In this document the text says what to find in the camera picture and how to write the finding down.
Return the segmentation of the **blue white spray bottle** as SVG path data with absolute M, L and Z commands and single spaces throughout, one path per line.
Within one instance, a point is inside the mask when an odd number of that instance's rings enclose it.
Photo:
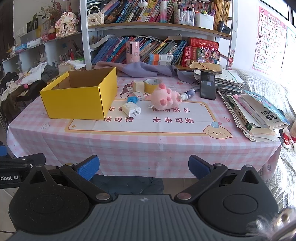
M 195 93 L 196 91 L 194 89 L 189 89 L 188 91 L 181 93 L 180 94 L 181 101 L 190 99 L 195 95 Z

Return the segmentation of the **white wall charger plug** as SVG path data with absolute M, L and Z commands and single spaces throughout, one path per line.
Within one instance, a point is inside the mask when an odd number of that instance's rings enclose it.
M 122 111 L 130 118 L 141 114 L 141 109 L 133 102 L 127 102 L 122 105 Z

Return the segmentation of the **yellow cardboard box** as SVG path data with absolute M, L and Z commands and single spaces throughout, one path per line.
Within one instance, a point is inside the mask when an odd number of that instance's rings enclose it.
M 49 118 L 104 120 L 117 94 L 115 67 L 67 71 L 40 91 Z

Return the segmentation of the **pink plush pig toy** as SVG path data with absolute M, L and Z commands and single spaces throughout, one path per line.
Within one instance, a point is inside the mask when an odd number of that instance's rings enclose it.
M 149 108 L 166 110 L 178 108 L 181 103 L 182 98 L 178 92 L 172 91 L 170 88 L 166 87 L 164 83 L 160 83 L 151 94 L 151 104 Z

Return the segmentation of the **blue cloth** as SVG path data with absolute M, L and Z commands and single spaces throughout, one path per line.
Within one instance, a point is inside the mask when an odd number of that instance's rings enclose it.
M 133 102 L 134 104 L 136 104 L 138 102 L 138 97 L 130 96 L 127 98 L 127 102 Z

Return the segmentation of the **white staples box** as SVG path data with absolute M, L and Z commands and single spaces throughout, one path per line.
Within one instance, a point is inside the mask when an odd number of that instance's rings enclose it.
M 142 100 L 145 100 L 146 99 L 145 98 L 145 95 L 142 92 L 140 92 L 140 91 L 135 91 L 133 94 L 137 97 L 137 99 L 139 101 L 142 101 Z

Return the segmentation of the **cream cube eraser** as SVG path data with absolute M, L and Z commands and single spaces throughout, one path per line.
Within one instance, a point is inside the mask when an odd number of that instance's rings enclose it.
M 145 92 L 144 81 L 134 81 L 133 82 L 133 91 L 144 93 Z

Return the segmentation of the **yellow tape roll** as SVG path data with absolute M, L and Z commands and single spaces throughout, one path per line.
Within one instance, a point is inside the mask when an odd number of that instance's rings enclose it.
M 155 89 L 158 88 L 161 81 L 156 78 L 146 79 L 144 81 L 144 91 L 145 93 L 152 94 Z

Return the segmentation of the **pink checkered tablecloth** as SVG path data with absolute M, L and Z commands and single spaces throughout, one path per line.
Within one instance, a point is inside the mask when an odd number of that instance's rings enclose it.
M 111 176 L 191 177 L 188 159 L 196 155 L 230 169 L 246 164 L 265 177 L 273 175 L 281 145 L 253 142 L 236 126 L 220 97 L 195 94 L 177 109 L 149 108 L 150 96 L 137 102 L 141 114 L 122 111 L 131 95 L 131 77 L 117 76 L 117 94 L 104 120 L 49 118 L 41 95 L 9 125 L 6 142 L 17 156 L 42 153 L 47 165 L 79 163 L 91 155 L 100 161 L 99 173 Z

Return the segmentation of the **stack of books and papers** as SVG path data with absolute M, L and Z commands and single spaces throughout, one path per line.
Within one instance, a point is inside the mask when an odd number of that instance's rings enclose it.
M 275 142 L 293 111 L 286 90 L 272 79 L 244 70 L 214 73 L 216 90 L 236 126 L 253 142 Z

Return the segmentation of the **purple cloth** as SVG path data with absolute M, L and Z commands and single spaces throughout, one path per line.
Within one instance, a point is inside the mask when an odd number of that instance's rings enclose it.
M 196 82 L 193 72 L 180 71 L 173 65 L 149 65 L 144 62 L 135 62 L 130 64 L 121 64 L 115 62 L 99 61 L 95 64 L 94 69 L 116 68 L 117 74 L 122 77 L 157 77 L 168 76 L 177 77 L 181 82 L 193 84 Z

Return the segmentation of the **orange blue white box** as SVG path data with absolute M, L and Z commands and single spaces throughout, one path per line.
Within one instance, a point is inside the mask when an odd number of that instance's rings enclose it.
M 173 55 L 149 54 L 149 64 L 150 65 L 169 66 L 172 64 L 172 61 L 173 61 Z

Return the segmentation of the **pink cylindrical device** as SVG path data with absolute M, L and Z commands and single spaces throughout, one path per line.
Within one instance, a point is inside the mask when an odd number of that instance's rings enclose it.
M 140 61 L 139 41 L 126 42 L 126 64 Z

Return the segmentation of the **white quilted handbag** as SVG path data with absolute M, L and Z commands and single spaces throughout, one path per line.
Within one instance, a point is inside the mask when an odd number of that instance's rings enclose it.
M 104 14 L 101 12 L 100 8 L 97 5 L 92 5 L 88 9 L 88 26 L 96 26 L 104 24 Z

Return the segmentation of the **white bookshelf frame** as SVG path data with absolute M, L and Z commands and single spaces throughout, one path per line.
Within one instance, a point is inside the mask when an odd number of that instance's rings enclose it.
M 238 1 L 232 1 L 230 35 L 215 30 L 172 23 L 131 22 L 111 23 L 88 27 L 86 1 L 80 1 L 80 15 L 84 60 L 87 70 L 92 69 L 91 51 L 102 45 L 102 39 L 106 35 L 114 35 L 116 37 L 125 35 L 143 35 L 164 40 L 167 39 L 168 36 L 182 36 L 185 40 L 188 37 L 203 38 L 217 43 L 219 43 L 221 39 L 226 39 L 230 41 L 228 53 L 226 55 L 222 54 L 221 57 L 225 60 L 229 60 L 229 58 L 233 57 L 235 53 L 238 27 Z

